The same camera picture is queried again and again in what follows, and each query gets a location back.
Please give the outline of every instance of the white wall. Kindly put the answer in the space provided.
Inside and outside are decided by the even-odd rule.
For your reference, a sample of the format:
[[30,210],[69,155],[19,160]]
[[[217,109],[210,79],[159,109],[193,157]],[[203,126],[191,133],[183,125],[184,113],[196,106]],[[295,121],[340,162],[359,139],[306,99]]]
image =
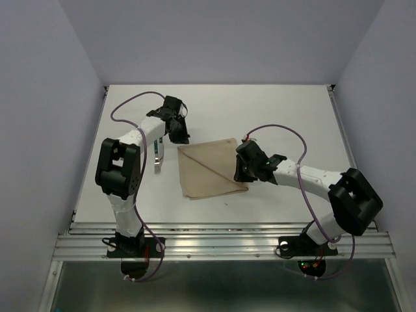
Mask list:
[[106,83],[336,83],[382,0],[60,0]]
[[335,95],[359,168],[384,201],[387,229],[416,307],[416,2],[386,0]]
[[0,1],[0,46],[0,310],[37,311],[103,88],[57,0]]

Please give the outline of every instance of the folded cloth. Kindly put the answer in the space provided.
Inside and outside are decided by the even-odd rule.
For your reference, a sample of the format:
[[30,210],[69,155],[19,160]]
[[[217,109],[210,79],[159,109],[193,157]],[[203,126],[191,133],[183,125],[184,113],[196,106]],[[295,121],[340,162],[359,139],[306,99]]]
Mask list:
[[183,195],[199,200],[246,192],[244,183],[234,181],[236,148],[234,138],[178,147]]

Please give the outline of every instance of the purple cable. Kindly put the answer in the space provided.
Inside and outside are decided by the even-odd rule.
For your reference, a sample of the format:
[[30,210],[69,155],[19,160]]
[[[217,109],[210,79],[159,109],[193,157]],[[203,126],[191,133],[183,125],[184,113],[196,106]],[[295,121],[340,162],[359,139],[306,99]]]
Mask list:
[[338,237],[337,239],[331,239],[328,234],[326,234],[325,230],[323,229],[323,227],[321,226],[312,206],[311,203],[309,202],[307,195],[306,195],[306,191],[305,191],[305,185],[304,182],[302,181],[302,176],[300,174],[300,163],[302,162],[302,160],[304,159],[304,157],[306,156],[306,152],[307,152],[307,146],[306,146],[306,141],[305,139],[302,137],[302,135],[300,135],[299,133],[297,133],[295,130],[286,127],[285,125],[276,125],[274,123],[270,123],[267,125],[261,125],[260,127],[254,128],[253,130],[251,130],[249,133],[247,133],[247,137],[252,134],[254,131],[257,131],[259,129],[262,128],[266,128],[266,127],[277,127],[277,128],[282,128],[285,130],[290,131],[291,133],[294,133],[301,141],[302,144],[304,145],[304,152],[302,153],[302,155],[299,157],[299,160],[297,162],[298,168],[296,169],[296,173],[298,174],[298,182],[299,182],[299,188],[300,188],[300,192],[302,193],[302,196],[304,197],[305,203],[307,208],[309,209],[309,212],[312,215],[313,220],[315,221],[315,223],[317,224],[317,227],[319,228],[319,231],[322,233],[322,235],[325,237],[325,239],[328,242],[332,242],[332,243],[336,243],[339,242],[339,240],[341,239],[341,237]]
[[[339,242],[340,240],[341,240],[341,237],[338,237],[337,239],[331,239],[331,238],[329,238],[329,236],[326,234],[326,232],[324,231],[324,229],[322,228],[322,226],[321,226],[321,224],[320,224],[320,222],[319,222],[319,220],[318,220],[318,218],[317,218],[317,216],[316,216],[316,214],[315,214],[315,212],[313,211],[313,208],[312,208],[312,206],[311,206],[311,203],[309,202],[309,200],[308,200],[308,198],[307,198],[307,195],[306,195],[306,191],[305,191],[305,185],[304,185],[304,182],[302,181],[302,176],[301,176],[301,173],[300,173],[300,163],[302,162],[302,160],[304,159],[304,157],[305,157],[305,155],[306,155],[306,152],[307,152],[307,146],[306,146],[306,141],[305,141],[305,139],[302,137],[302,135],[300,135],[298,132],[296,132],[295,130],[293,130],[293,129],[291,129],[291,128],[289,128],[289,127],[286,127],[285,125],[277,125],[277,124],[274,124],[274,123],[270,123],[270,124],[267,124],[267,125],[261,125],[261,126],[259,126],[259,127],[256,127],[256,128],[254,128],[254,129],[252,129],[251,131],[249,131],[248,133],[247,133],[247,138],[250,136],[250,134],[252,134],[254,131],[257,131],[257,130],[259,130],[259,129],[262,129],[262,128],[266,128],[266,127],[277,127],[277,128],[282,128],[282,129],[285,129],[285,130],[288,130],[288,131],[290,131],[291,133],[294,133],[301,141],[302,141],[302,144],[304,145],[304,152],[302,153],[302,155],[299,157],[299,159],[298,159],[298,162],[297,162],[297,165],[298,165],[298,168],[296,169],[296,173],[297,173],[297,175],[298,175],[298,182],[299,182],[299,188],[300,188],[300,191],[302,192],[302,196],[304,197],[304,200],[305,200],[305,202],[306,202],[306,205],[307,205],[307,208],[309,209],[309,212],[311,213],[311,215],[312,215],[312,217],[313,217],[313,220],[315,221],[315,223],[317,224],[317,226],[318,226],[318,228],[319,228],[319,230],[320,230],[320,232],[324,235],[324,237],[325,237],[325,239],[327,240],[327,241],[329,241],[329,242],[332,242],[332,243],[336,243],[336,242]],[[348,260],[348,262],[347,262],[347,264],[346,264],[346,266],[342,269],[342,270],[340,270],[340,271],[338,271],[337,273],[334,273],[334,274],[332,274],[332,275],[329,275],[329,276],[324,276],[324,277],[320,277],[320,278],[317,278],[317,280],[330,280],[330,279],[332,279],[332,278],[335,278],[335,277],[337,277],[338,275],[340,275],[340,274],[342,274],[343,272],[345,272],[345,270],[350,266],[350,264],[351,264],[351,262],[352,262],[352,259],[354,258],[354,254],[355,254],[355,252],[356,252],[356,239],[355,239],[355,237],[354,236],[352,236],[352,250],[351,250],[351,256],[350,256],[350,259]],[[301,274],[301,275],[303,275],[302,273],[299,273],[299,272],[295,272],[295,271],[292,271],[292,270],[290,270],[290,269],[288,269],[288,268],[285,268],[285,267],[283,267],[285,270],[288,270],[288,271],[290,271],[290,272],[293,272],[293,273],[296,273],[296,274]]]
[[140,279],[137,280],[137,279],[130,278],[129,276],[126,276],[125,274],[123,274],[123,276],[126,280],[129,280],[129,281],[132,281],[132,282],[135,282],[135,283],[140,283],[142,281],[149,280],[160,269],[160,267],[162,266],[163,258],[164,258],[164,246],[163,246],[162,242],[159,240],[159,238],[156,236],[156,234],[154,234],[154,232],[143,221],[142,217],[140,216],[140,214],[138,213],[138,210],[137,210],[137,194],[138,194],[138,190],[140,189],[140,185],[142,184],[142,178],[143,178],[144,170],[146,169],[146,161],[148,159],[148,143],[146,141],[146,136],[145,136],[143,130],[141,130],[141,128],[139,128],[139,126],[136,123],[132,122],[131,120],[116,119],[116,118],[114,118],[114,113],[120,107],[125,105],[126,103],[129,103],[131,100],[133,100],[133,99],[135,99],[139,96],[144,96],[145,94],[157,94],[158,96],[161,96],[164,99],[164,96],[162,94],[158,93],[158,92],[154,92],[154,91],[142,92],[142,93],[139,93],[139,94],[137,94],[133,97],[130,97],[129,99],[125,100],[123,103],[119,104],[110,114],[110,118],[111,118],[112,121],[114,121],[114,122],[124,122],[126,124],[132,125],[133,127],[137,128],[137,130],[142,135],[142,139],[143,139],[143,165],[142,165],[142,170],[140,172],[140,181],[138,182],[137,191],[135,192],[134,197],[133,197],[133,209],[135,210],[135,214],[136,214],[138,220],[143,224],[143,226],[151,234],[151,236],[153,236],[153,238],[156,240],[157,244],[161,248],[161,260],[159,261],[159,264],[157,265],[156,269],[149,276],[146,276],[145,278],[140,278]]

